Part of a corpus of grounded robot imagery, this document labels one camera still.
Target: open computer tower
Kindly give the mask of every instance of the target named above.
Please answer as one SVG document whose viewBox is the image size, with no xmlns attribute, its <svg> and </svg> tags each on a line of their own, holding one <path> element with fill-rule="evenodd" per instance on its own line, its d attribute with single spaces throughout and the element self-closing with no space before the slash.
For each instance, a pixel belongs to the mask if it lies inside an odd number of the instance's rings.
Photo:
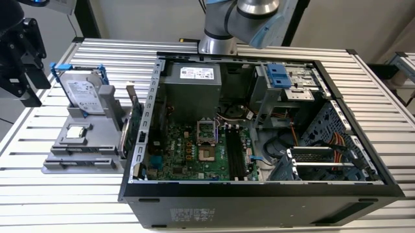
<svg viewBox="0 0 415 233">
<path fill-rule="evenodd" d="M 119 194 L 143 227 L 339 226 L 403 196 L 319 61 L 158 53 Z"/>
</svg>

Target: ram slot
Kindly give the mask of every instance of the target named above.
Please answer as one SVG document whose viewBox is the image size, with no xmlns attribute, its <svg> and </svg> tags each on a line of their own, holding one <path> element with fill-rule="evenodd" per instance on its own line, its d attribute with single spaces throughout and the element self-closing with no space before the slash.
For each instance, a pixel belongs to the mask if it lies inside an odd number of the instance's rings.
<svg viewBox="0 0 415 233">
<path fill-rule="evenodd" d="M 246 176 L 246 167 L 239 131 L 238 129 L 227 129 L 226 131 L 230 178 L 231 180 L 236 180 L 238 178 L 239 181 L 243 181 Z"/>
</svg>

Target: power supply label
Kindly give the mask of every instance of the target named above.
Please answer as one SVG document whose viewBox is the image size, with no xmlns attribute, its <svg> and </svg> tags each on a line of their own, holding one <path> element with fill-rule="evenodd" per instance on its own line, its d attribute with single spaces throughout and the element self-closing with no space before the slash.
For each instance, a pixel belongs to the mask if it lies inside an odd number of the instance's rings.
<svg viewBox="0 0 415 233">
<path fill-rule="evenodd" d="M 214 80 L 214 68 L 183 67 L 180 69 L 180 78 Z"/>
<path fill-rule="evenodd" d="M 67 81 L 75 105 L 90 114 L 103 114 L 104 109 L 99 101 L 94 84 L 88 81 Z"/>
</svg>

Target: case label sticker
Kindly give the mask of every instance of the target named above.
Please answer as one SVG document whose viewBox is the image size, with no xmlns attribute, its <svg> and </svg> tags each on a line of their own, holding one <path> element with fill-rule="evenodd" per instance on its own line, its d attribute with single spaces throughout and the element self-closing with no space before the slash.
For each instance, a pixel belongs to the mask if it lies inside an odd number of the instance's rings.
<svg viewBox="0 0 415 233">
<path fill-rule="evenodd" d="M 214 68 L 183 67 L 180 69 L 180 78 L 214 80 Z"/>
<path fill-rule="evenodd" d="M 102 114 L 104 109 L 99 101 L 94 84 L 88 81 L 67 81 L 75 105 L 90 114 Z"/>
<path fill-rule="evenodd" d="M 171 219 L 175 222 L 214 221 L 215 209 L 170 209 Z"/>
</svg>

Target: motherboard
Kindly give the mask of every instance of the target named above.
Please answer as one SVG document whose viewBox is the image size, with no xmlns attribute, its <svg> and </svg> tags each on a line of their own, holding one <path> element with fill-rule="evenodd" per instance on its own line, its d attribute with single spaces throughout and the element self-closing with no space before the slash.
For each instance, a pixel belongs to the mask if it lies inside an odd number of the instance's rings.
<svg viewBox="0 0 415 233">
<path fill-rule="evenodd" d="M 171 124 L 163 153 L 152 155 L 147 176 L 167 181 L 258 181 L 250 156 L 254 150 L 247 128 L 219 127 L 207 120 L 198 125 Z"/>
</svg>

